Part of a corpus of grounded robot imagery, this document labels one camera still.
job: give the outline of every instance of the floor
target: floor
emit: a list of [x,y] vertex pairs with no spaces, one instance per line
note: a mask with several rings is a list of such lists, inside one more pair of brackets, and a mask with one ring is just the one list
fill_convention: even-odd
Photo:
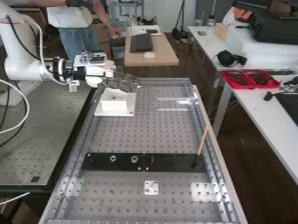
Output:
[[[188,52],[188,44],[177,44],[171,36],[168,38],[180,57],[180,65],[125,68],[125,72],[139,77],[188,77],[207,101],[213,67],[197,46]],[[219,142],[249,223],[298,224],[297,185],[241,106],[236,106],[225,116]],[[16,220],[16,224],[38,223],[27,207],[22,209],[22,222]]]

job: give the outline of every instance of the transparent acrylic panel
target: transparent acrylic panel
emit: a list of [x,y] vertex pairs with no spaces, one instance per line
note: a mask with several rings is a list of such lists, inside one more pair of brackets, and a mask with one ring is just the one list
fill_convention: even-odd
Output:
[[[207,126],[197,97],[188,79],[144,79],[135,117],[93,118],[74,181],[58,199],[55,219],[116,223],[234,220],[226,216],[229,197],[223,200],[224,178],[220,169],[215,172],[217,159],[209,137],[203,153],[207,172],[81,170],[89,152],[196,155]],[[159,182],[159,195],[144,193],[145,181]]]

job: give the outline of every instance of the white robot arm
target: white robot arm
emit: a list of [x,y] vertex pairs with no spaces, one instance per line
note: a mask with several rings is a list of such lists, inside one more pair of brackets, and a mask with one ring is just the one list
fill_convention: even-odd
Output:
[[87,80],[87,83],[96,88],[104,77],[113,77],[116,66],[107,60],[104,52],[83,52],[76,56],[75,62],[60,57],[46,61],[42,34],[39,58],[32,31],[36,27],[43,32],[31,17],[18,13],[0,1],[0,36],[8,55],[6,71],[11,80],[52,80],[66,85],[72,85],[74,80]]
[[[40,31],[40,55],[36,54],[35,32]],[[83,52],[75,62],[60,57],[44,60],[43,30],[36,22],[19,14],[0,1],[0,35],[7,50],[6,71],[11,80],[50,81],[70,85],[76,91],[80,80],[97,88],[103,84],[107,88],[101,95],[96,116],[133,116],[136,93],[133,87],[140,87],[132,77],[115,77],[115,62],[107,60],[104,52]]]

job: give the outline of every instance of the table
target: table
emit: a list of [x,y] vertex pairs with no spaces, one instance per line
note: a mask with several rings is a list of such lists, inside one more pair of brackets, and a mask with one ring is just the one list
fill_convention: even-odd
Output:
[[[31,113],[16,138],[0,150],[0,192],[43,192],[55,184],[67,151],[84,121],[84,106],[91,88],[77,93],[44,82],[30,94]],[[6,127],[23,117],[23,103],[8,110]],[[0,142],[12,133],[0,136]]]
[[[289,81],[293,77],[294,75],[274,76],[278,81]],[[237,90],[225,83],[213,130],[217,135],[233,93],[298,184],[298,126],[276,97],[269,102],[264,100],[268,91],[281,92],[278,89]]]
[[180,60],[164,34],[160,36],[152,36],[153,52],[157,55],[155,59],[144,58],[144,53],[131,53],[131,41],[132,37],[128,36],[124,59],[127,67],[172,66],[180,64]]
[[[212,130],[200,155],[203,171],[164,172],[153,168],[155,161],[168,153],[175,156],[172,164],[189,153],[197,155],[209,122],[197,88],[189,79],[140,81],[143,88],[136,90],[133,117],[95,117],[93,103],[40,224],[136,224],[144,220],[246,224]],[[95,102],[101,91],[95,95]],[[117,164],[125,163],[121,158],[128,153],[155,157],[149,159],[151,164],[140,162],[135,171],[119,166],[108,172],[84,168],[84,158],[111,152],[117,156]],[[159,182],[159,195],[144,193],[147,180]]]
[[199,28],[195,26],[189,26],[189,31],[192,36],[196,39],[196,42],[199,43],[208,59],[211,60],[213,67],[216,69],[216,74],[215,74],[215,91],[212,91],[212,94],[209,95],[209,101],[208,101],[208,105],[211,106],[208,109],[208,113],[211,115],[212,112],[212,105],[215,105],[215,100],[216,100],[216,96],[217,96],[217,87],[219,87],[219,83],[221,80],[221,71],[224,70],[230,70],[230,69],[237,69],[237,70],[244,70],[244,69],[262,69],[266,71],[285,71],[285,70],[290,70],[289,69],[289,65],[281,65],[281,64],[264,64],[262,66],[258,65],[240,65],[237,64],[233,68],[226,68],[224,65],[221,65],[216,55],[224,51],[224,50],[229,50],[226,47],[225,42],[220,39],[220,37],[216,35],[216,28],[211,29],[211,32],[208,32],[208,27],[201,27],[200,30],[207,32],[207,36],[200,36],[197,31]]

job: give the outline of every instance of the shelf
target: shelf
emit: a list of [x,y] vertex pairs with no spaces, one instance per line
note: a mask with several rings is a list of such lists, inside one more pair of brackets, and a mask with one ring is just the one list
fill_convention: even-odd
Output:
[[135,7],[137,5],[137,7],[143,6],[143,2],[139,1],[137,3],[119,3],[119,2],[113,2],[112,3],[113,6],[120,6],[120,7]]

